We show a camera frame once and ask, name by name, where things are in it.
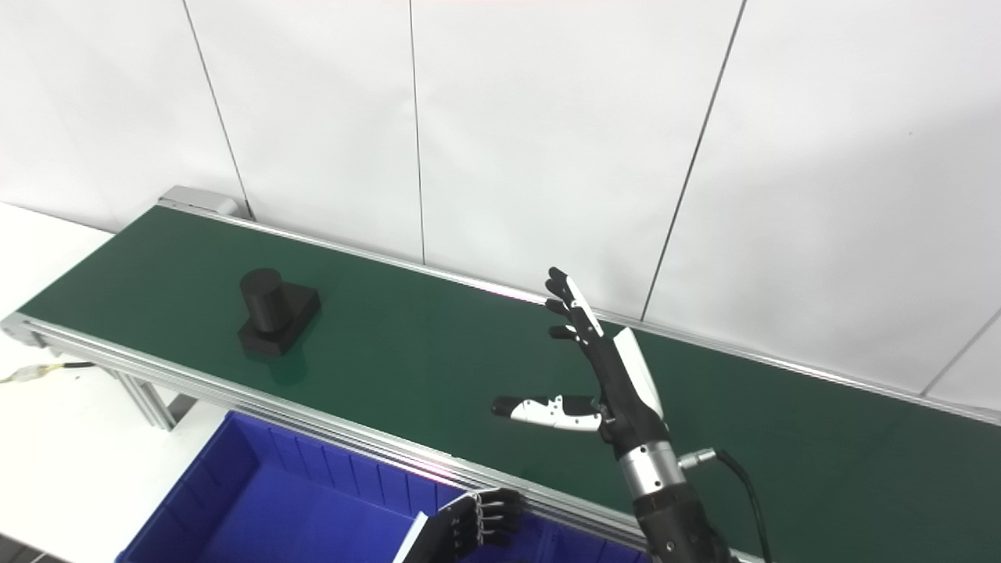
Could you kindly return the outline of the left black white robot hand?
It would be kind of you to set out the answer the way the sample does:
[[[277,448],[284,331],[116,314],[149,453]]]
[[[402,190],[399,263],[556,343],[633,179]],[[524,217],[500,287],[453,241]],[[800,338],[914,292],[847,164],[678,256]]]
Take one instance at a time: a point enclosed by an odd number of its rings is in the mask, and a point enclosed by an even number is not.
[[[433,515],[418,513],[393,562],[460,562],[483,546],[507,548],[522,516],[523,496],[515,489],[471,489]]]

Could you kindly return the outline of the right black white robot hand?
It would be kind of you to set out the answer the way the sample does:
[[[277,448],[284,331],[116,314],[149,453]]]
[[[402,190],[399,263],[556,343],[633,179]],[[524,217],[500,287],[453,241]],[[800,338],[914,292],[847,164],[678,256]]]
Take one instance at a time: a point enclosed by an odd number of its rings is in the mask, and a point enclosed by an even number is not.
[[[597,432],[615,457],[650,444],[668,442],[660,396],[629,329],[605,334],[579,286],[557,267],[548,270],[546,308],[564,323],[548,328],[558,341],[582,350],[598,384],[596,396],[497,396],[494,416],[557,430]]]

